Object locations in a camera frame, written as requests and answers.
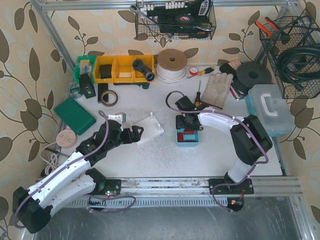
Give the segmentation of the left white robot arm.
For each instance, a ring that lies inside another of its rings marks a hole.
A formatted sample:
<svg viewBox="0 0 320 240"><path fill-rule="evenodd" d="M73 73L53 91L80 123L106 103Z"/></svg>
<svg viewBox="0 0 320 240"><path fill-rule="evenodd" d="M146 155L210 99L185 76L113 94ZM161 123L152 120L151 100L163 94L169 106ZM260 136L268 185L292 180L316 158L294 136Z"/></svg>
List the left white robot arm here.
<svg viewBox="0 0 320 240"><path fill-rule="evenodd" d="M38 183L13 193L13 224L31 234L43 229L62 208L81 196L103 195L104 200L120 193L120 184L109 184L94 165L107 153L125 144L141 140L144 128L122 128L115 120L106 120L99 131L81 142L70 157Z"/></svg>

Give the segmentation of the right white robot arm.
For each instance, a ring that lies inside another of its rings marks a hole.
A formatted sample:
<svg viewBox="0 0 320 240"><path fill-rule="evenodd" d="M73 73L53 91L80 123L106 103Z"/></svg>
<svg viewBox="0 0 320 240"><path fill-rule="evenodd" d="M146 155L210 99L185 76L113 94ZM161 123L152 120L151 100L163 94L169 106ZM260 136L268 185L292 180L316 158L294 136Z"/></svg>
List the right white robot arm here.
<svg viewBox="0 0 320 240"><path fill-rule="evenodd" d="M196 106L187 96L175 102L181 112L181 124L200 131L210 127L230 135L236 153L232 168L224 175L221 186L234 187L243 183L259 164L267 164L267 152L273 147L271 138L255 115L240 117L217 111L204 104Z"/></svg>

